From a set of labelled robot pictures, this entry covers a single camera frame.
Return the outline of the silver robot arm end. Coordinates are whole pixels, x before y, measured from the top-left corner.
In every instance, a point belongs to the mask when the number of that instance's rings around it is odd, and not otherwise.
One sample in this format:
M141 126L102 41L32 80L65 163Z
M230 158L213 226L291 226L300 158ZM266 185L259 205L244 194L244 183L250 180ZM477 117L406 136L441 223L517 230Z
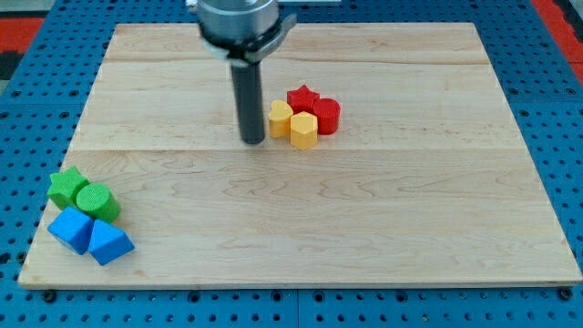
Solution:
M277 0L197 0L188 7L197 14L204 47L236 67L261 62L297 24L295 14L281 14Z

